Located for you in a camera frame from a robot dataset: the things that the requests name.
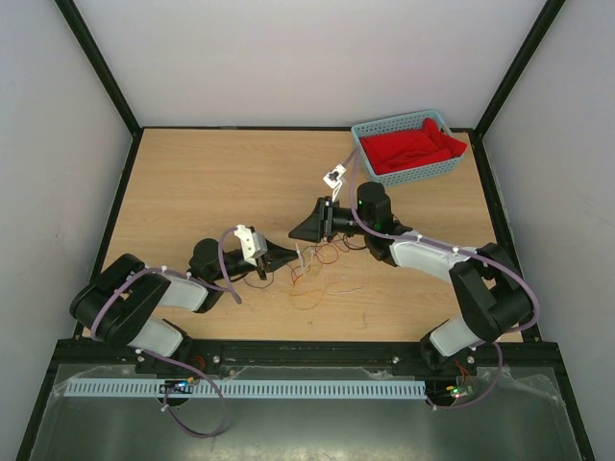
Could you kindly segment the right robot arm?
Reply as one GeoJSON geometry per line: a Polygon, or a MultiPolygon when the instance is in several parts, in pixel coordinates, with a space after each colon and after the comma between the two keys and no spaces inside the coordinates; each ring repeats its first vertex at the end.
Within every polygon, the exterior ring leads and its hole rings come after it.
{"type": "Polygon", "coordinates": [[[357,188],[350,208],[331,197],[318,198],[311,214],[288,234],[310,243],[331,241],[339,233],[364,239],[371,256],[390,266],[412,269],[452,285],[458,315],[420,341],[420,361],[430,373],[450,367],[466,348],[491,343],[534,314],[528,286],[503,247],[454,247],[403,225],[393,214],[382,184],[357,188]]]}

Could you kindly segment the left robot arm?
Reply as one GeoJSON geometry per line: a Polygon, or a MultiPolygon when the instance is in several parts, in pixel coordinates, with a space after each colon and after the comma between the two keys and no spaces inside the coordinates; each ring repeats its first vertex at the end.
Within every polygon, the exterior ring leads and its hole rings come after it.
{"type": "Polygon", "coordinates": [[[183,371],[192,358],[191,347],[184,343],[187,334],[156,318],[155,309],[163,305],[207,313],[223,295],[216,282],[224,275],[237,281],[255,272],[266,279],[298,258],[295,251],[269,240],[263,244],[251,263],[242,250],[219,253],[216,240],[203,239],[195,245],[184,274],[149,268],[136,256],[124,254],[76,295],[70,315],[97,341],[113,348],[149,350],[168,371],[183,371]]]}

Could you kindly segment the white zip tie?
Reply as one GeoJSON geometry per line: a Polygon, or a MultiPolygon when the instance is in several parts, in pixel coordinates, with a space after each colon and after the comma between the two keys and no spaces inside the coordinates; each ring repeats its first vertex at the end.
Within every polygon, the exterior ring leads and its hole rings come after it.
{"type": "Polygon", "coordinates": [[[296,250],[296,253],[297,253],[297,256],[298,256],[298,261],[300,263],[300,268],[302,270],[302,273],[304,273],[306,268],[308,267],[308,264],[306,263],[306,260],[305,260],[305,258],[303,256],[303,252],[304,252],[305,249],[301,250],[299,248],[298,244],[295,244],[295,250],[296,250]]]}

